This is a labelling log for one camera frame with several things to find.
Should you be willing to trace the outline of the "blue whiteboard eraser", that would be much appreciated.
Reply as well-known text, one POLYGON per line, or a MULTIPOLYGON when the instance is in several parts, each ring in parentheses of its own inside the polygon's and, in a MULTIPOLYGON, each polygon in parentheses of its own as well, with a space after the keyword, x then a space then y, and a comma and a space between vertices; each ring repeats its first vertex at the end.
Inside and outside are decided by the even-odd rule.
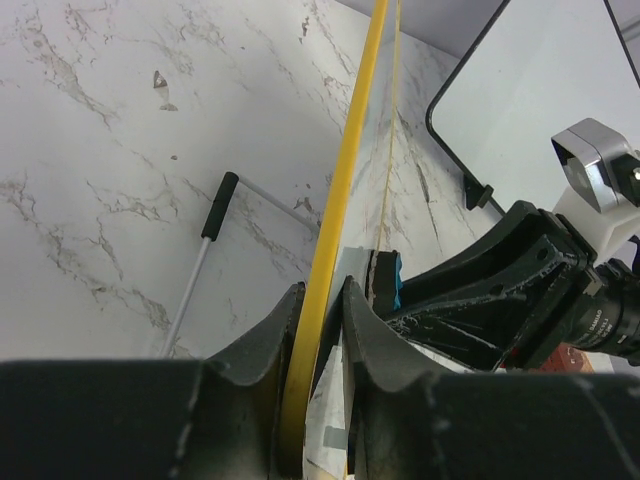
POLYGON ((379 316, 398 310, 401 306, 399 290, 402 288, 401 255, 397 250, 373 250, 366 274, 365 295, 379 316))

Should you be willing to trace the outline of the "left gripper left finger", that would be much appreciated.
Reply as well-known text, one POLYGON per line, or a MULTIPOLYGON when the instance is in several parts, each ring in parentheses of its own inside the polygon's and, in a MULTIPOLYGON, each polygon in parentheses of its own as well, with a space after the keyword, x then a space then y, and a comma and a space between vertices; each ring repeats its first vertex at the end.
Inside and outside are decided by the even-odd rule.
POLYGON ((265 479, 305 295, 206 359, 1 366, 5 479, 265 479))

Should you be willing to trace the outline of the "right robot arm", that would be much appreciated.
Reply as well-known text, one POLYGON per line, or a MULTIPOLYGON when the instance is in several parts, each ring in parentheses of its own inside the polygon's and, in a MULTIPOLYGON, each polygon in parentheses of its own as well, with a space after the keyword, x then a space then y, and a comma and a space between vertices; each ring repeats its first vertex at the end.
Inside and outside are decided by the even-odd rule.
POLYGON ((516 202, 484 236, 407 280, 382 252, 374 312, 404 338, 476 371, 540 367, 560 345, 639 363, 639 270, 595 252, 561 214, 516 202))

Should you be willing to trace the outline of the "yellow framed small whiteboard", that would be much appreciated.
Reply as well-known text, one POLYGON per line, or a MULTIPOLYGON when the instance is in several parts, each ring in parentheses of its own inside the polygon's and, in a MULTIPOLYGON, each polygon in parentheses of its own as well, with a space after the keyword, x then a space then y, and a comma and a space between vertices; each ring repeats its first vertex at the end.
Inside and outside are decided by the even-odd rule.
POLYGON ((351 269, 349 247, 379 245, 393 158, 401 4, 378 1, 358 70, 287 372, 278 466, 303 476, 307 412, 330 311, 351 269))

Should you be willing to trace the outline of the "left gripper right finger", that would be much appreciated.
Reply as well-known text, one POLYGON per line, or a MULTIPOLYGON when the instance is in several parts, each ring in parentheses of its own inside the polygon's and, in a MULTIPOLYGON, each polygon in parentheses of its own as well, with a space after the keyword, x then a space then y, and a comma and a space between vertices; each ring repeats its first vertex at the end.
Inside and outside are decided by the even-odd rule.
POLYGON ((359 479, 635 479, 631 375, 455 373, 342 289, 359 479))

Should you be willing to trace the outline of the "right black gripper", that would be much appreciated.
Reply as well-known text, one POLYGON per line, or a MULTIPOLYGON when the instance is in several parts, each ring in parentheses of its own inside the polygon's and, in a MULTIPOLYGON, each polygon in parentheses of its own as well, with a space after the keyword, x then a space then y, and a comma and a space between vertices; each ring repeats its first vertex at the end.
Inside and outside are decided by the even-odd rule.
POLYGON ((407 280, 384 322, 475 371, 528 370, 560 343, 595 250, 563 214, 517 201, 477 242, 407 280))

